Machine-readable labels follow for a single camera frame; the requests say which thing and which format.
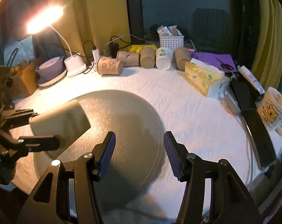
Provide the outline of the plain brown paper cup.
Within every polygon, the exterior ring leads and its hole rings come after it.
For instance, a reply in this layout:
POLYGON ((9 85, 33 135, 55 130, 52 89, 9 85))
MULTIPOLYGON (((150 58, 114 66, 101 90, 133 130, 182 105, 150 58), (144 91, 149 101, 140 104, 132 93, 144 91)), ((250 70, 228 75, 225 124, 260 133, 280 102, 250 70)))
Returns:
POLYGON ((29 125, 35 136, 55 135, 59 138, 60 147, 46 152, 52 159, 58 158, 90 128, 85 111, 76 99, 32 117, 29 125))

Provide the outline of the patterned brown paper cup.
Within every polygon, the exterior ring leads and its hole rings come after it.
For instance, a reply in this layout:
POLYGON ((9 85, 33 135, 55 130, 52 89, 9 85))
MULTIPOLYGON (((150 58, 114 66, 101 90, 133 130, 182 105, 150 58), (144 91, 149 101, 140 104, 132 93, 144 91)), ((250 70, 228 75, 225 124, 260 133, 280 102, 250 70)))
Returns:
POLYGON ((121 75, 124 62, 110 57, 101 56, 97 62, 97 72, 100 75, 121 75))

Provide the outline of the patterned paper cup behind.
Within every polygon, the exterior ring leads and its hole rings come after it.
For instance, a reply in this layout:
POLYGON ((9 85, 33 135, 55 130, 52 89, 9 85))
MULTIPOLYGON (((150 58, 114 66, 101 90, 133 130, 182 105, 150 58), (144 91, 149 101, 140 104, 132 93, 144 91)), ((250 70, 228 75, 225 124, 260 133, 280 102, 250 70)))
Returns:
POLYGON ((118 51, 117 60, 122 61, 124 67, 139 66, 139 53, 118 51))

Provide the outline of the brown paper cup middle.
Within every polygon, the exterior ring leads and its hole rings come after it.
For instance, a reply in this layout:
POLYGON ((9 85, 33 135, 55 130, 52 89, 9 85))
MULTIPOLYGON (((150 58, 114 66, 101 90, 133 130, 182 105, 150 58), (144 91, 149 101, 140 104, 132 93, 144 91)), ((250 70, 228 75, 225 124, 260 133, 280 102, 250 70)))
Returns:
POLYGON ((150 47, 143 47, 140 52, 140 65, 145 69, 151 69, 155 66, 156 62, 156 51, 150 47))

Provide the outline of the white green-print paper cup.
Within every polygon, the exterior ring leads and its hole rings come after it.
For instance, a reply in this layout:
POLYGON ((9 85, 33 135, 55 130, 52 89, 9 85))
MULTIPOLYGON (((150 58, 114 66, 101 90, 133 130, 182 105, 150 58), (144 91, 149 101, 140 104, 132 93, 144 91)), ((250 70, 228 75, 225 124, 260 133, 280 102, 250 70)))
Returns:
POLYGON ((168 70, 171 67, 173 52, 170 48, 161 47, 156 50, 156 67, 160 70, 168 70))

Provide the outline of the brown paper cup right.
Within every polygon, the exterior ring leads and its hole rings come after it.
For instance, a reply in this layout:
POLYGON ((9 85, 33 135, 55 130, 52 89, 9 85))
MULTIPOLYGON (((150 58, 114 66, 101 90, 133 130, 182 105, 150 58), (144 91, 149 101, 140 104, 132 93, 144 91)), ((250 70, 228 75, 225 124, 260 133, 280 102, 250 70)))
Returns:
POLYGON ((185 63, 188 63, 191 61, 191 52, 188 48, 177 48, 174 52, 174 57, 176 60, 177 68, 180 71, 185 70, 185 63))

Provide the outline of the brown cardboard box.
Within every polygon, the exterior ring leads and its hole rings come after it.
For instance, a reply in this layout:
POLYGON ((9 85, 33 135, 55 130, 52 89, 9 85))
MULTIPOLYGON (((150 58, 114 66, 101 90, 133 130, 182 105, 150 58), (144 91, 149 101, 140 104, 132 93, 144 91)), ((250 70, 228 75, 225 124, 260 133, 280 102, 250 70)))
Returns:
POLYGON ((38 88, 37 81, 40 78, 35 70, 43 62, 45 62, 43 55, 32 61, 21 60, 15 67, 17 74, 12 76, 13 85, 7 89, 6 98, 14 101, 31 96, 38 88))

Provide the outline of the purple bowl with dish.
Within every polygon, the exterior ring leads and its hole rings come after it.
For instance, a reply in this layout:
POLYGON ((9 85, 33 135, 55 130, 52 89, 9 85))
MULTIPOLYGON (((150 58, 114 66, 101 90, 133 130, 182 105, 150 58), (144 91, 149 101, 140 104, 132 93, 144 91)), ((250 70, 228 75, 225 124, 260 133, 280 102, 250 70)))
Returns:
POLYGON ((55 57, 47 60, 35 69, 35 72, 44 81, 50 81, 59 76, 64 71, 64 57, 55 57))

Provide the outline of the bag of oranges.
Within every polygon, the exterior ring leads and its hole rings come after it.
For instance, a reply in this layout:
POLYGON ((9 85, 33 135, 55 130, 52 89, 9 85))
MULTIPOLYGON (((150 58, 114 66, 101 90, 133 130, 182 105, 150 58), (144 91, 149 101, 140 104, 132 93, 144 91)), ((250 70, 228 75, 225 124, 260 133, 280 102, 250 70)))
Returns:
POLYGON ((5 46, 4 65, 10 68, 11 75, 18 74, 35 59, 36 52, 32 35, 5 46))

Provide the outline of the round grey placemat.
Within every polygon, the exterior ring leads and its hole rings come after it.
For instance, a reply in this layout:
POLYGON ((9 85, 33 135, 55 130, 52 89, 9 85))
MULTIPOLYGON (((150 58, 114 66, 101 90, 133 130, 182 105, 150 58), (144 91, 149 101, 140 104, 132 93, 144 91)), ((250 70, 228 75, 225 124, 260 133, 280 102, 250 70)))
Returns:
POLYGON ((55 135, 60 146, 36 157, 36 168, 59 159, 73 164, 70 198, 77 210, 98 203, 122 208, 146 192, 164 157, 158 113, 126 91, 94 91, 50 109, 30 121, 35 136, 55 135))

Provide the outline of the white cartoon mug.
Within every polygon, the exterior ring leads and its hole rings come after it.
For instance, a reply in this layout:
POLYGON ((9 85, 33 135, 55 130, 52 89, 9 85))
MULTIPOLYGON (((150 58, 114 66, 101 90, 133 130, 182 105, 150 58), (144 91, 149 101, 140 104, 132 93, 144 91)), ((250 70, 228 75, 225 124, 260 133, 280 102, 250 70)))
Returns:
POLYGON ((258 106, 258 114, 269 131, 277 131, 282 136, 282 94, 269 87, 258 106))

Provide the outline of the white phone charger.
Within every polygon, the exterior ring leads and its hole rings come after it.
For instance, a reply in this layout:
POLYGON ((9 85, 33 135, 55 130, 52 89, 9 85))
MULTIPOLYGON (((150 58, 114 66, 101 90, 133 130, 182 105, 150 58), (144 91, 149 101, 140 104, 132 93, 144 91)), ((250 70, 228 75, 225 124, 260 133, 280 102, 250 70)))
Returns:
POLYGON ((92 50, 92 54, 93 54, 94 63, 97 64, 98 60, 100 59, 99 50, 98 49, 93 49, 92 50))

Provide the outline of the black box on table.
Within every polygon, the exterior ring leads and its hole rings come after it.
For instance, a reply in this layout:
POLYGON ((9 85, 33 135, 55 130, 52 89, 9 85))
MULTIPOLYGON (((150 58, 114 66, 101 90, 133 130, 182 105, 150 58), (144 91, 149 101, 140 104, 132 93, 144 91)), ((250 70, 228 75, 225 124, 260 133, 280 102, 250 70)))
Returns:
POLYGON ((230 88, 236 97, 240 113, 245 121, 245 129, 253 140, 253 149, 259 169, 273 163, 277 157, 270 135, 258 114, 256 101, 261 94, 244 79, 232 79, 230 88))

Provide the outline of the white tube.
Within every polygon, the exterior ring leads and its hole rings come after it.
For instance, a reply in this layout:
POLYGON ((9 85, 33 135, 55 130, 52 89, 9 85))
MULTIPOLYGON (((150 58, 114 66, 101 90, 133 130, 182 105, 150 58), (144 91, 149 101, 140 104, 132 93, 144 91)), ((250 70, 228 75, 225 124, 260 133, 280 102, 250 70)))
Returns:
POLYGON ((237 69, 241 75, 259 92, 260 95, 265 93, 265 90, 249 69, 247 69, 245 66, 237 66, 237 69))

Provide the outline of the black power adapter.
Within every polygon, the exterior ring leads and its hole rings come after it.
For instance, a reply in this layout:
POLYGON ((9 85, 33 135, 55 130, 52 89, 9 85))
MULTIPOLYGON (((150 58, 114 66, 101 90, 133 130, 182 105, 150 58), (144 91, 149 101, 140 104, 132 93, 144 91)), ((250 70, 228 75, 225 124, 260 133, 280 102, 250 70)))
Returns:
POLYGON ((117 57, 117 53, 119 51, 119 44, 111 42, 108 45, 110 56, 115 59, 117 57))

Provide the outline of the yellow curtain left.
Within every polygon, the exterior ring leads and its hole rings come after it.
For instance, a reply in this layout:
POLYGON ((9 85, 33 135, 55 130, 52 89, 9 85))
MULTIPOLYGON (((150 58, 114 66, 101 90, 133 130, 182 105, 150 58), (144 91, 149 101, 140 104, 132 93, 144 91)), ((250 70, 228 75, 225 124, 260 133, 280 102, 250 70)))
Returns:
POLYGON ((112 36, 128 35, 127 0, 48 0, 63 8, 62 17, 53 24, 64 37, 64 48, 80 53, 85 62, 92 59, 92 48, 103 52, 112 36))

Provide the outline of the yellow curtain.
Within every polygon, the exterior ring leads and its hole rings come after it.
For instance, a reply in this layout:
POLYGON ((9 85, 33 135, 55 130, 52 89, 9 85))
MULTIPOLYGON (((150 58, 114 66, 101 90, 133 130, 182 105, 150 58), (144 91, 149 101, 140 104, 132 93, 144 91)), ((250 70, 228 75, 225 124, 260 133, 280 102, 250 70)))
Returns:
POLYGON ((251 72, 261 86, 278 88, 282 74, 282 6, 278 0, 260 1, 260 32, 251 72))
POLYGON ((128 35, 127 0, 48 0, 63 8, 62 17, 53 24, 64 37, 64 48, 80 53, 85 62, 92 59, 92 48, 103 52, 112 36, 128 35))

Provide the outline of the yellow plastic bag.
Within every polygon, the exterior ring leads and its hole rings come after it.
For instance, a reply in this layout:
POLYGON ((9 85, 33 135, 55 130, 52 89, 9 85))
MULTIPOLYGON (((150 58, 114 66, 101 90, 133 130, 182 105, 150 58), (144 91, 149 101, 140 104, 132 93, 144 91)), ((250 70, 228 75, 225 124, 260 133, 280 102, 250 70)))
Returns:
POLYGON ((158 47, 154 44, 150 44, 150 45, 130 45, 130 46, 128 46, 128 52, 139 53, 141 51, 141 49, 143 49, 145 47, 153 48, 155 51, 158 49, 158 47))

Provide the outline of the black scissors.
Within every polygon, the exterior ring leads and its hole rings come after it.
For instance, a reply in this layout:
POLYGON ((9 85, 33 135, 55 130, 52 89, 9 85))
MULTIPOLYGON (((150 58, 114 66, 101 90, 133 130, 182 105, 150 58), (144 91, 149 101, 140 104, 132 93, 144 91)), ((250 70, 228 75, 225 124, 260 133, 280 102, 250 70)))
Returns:
POLYGON ((227 71, 233 71, 234 70, 234 68, 231 65, 224 63, 223 61, 219 60, 219 58, 216 58, 216 60, 218 60, 222 69, 227 70, 227 71))

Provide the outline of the yellow curtain right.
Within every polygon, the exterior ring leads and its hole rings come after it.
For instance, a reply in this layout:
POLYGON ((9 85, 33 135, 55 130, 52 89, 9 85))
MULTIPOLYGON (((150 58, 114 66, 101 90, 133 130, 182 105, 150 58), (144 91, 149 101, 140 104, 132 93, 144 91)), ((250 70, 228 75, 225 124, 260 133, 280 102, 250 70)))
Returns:
POLYGON ((278 0, 260 1, 260 32, 251 72, 261 86, 278 88, 282 74, 282 6, 278 0))

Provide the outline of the purple cloth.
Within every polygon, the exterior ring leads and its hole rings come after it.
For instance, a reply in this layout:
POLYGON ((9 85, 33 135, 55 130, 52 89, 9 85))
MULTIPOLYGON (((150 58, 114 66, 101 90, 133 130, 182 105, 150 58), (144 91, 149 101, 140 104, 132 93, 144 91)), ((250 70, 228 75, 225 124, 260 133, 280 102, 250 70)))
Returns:
POLYGON ((201 52, 201 53, 192 53, 192 57, 199 61, 208 63, 225 73, 238 72, 238 70, 236 69, 235 63, 233 61, 233 58, 229 54, 213 54, 213 53, 201 52), (219 58, 219 60, 223 61, 224 63, 231 65, 234 68, 234 70, 227 71, 227 70, 222 69, 220 63, 218 62, 218 60, 216 60, 216 58, 219 58))

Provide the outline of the white plastic basket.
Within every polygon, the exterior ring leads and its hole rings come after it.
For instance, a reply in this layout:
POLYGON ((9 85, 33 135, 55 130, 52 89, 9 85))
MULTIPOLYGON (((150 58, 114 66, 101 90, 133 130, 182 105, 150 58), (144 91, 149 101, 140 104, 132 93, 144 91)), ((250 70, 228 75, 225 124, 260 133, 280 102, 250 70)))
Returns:
POLYGON ((173 53, 184 47, 184 36, 159 36, 160 47, 169 48, 173 53))

